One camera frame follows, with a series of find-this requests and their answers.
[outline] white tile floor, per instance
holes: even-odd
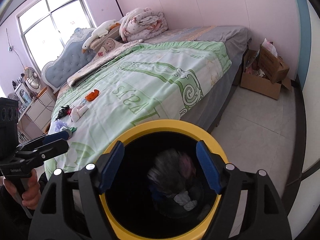
[[[282,196],[291,167],[295,140],[294,90],[282,89],[274,100],[238,87],[211,135],[239,169],[264,169]],[[230,236],[239,233],[246,192],[242,192]]]

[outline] hand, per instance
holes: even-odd
[[[29,208],[29,209],[36,209],[38,202],[40,200],[41,197],[41,193],[40,193],[40,184],[38,182],[38,177],[37,177],[37,173],[36,170],[33,169],[31,171],[32,176],[28,179],[28,186],[29,189],[27,191],[25,191],[22,194],[22,205],[24,205],[25,207]],[[12,198],[17,201],[16,199],[16,193],[17,193],[17,189],[14,186],[14,184],[12,184],[11,181],[9,181],[8,179],[3,179],[3,184],[5,186],[5,188],[7,189],[8,193],[12,196]]]

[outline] power cord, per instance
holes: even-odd
[[[54,106],[46,106],[46,105],[41,101],[41,99],[40,99],[39,97],[36,97],[36,98],[39,100],[39,102],[41,103],[41,105],[43,105],[47,110],[49,110],[50,112],[53,112],[53,110],[48,109],[48,107],[54,108]]]
[[[12,47],[11,44],[10,44],[9,35],[8,35],[8,29],[6,28],[5,31],[6,31],[6,33],[7,33],[7,39],[8,39],[8,44],[9,44],[9,51],[14,51],[15,54],[17,54],[17,56],[18,56],[18,58],[19,58],[19,60],[20,60],[20,62],[21,62],[22,68],[24,69],[24,65],[23,65],[23,63],[22,63],[22,61],[21,61],[21,58],[20,58],[19,54],[13,49],[13,47]]]

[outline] floral blanket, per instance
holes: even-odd
[[[100,91],[77,122],[68,140],[67,153],[45,161],[49,178],[56,168],[78,171],[99,156],[118,136],[143,122],[179,120],[195,106],[229,69],[231,61],[223,42],[181,41],[136,45],[109,61],[56,102],[52,120],[60,106],[78,106],[94,89]],[[54,133],[52,122],[49,134]]]
[[[168,29],[167,20],[162,12],[149,10],[130,20],[124,32],[127,41],[151,39]]]

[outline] black clamp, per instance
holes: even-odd
[[[21,144],[7,157],[0,160],[0,176],[10,180],[17,188],[17,200],[22,206],[22,194],[28,190],[28,178],[31,170],[40,167],[44,161],[66,153],[69,149],[68,133],[63,131],[53,135],[44,135]],[[26,215],[32,218],[33,211],[22,206]]]
[[[239,235],[231,239],[292,239],[280,197],[264,170],[249,173],[225,164],[203,141],[197,143],[196,154],[209,187],[222,195],[202,239],[228,239],[241,190],[248,191],[244,219]],[[56,169],[34,213],[29,240],[117,240],[99,195],[110,189],[123,156],[124,145],[118,141],[96,164],[89,163],[72,173]],[[81,232],[76,230],[72,189],[79,190],[84,211],[86,230]]]

